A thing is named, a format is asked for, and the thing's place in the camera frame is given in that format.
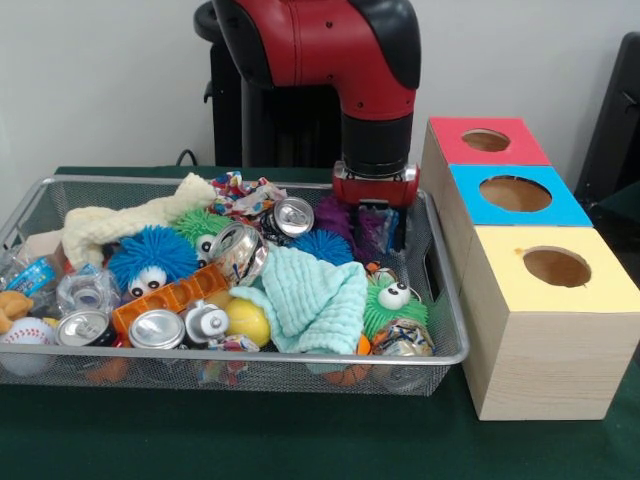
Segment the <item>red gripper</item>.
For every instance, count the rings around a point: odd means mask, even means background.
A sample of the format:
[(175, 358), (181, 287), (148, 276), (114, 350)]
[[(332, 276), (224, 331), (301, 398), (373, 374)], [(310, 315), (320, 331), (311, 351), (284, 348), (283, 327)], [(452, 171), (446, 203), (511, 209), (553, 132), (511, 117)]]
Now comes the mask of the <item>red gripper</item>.
[(404, 169), (389, 177), (366, 178), (349, 170), (343, 161), (337, 161), (333, 168), (332, 185), (334, 195), (343, 203), (350, 204), (349, 215), (351, 234), (355, 248), (359, 247), (359, 206), (364, 203), (384, 204), (398, 208), (397, 226), (394, 233), (394, 249), (403, 250), (406, 244), (407, 207), (416, 198), (420, 169), (416, 164), (408, 164)]

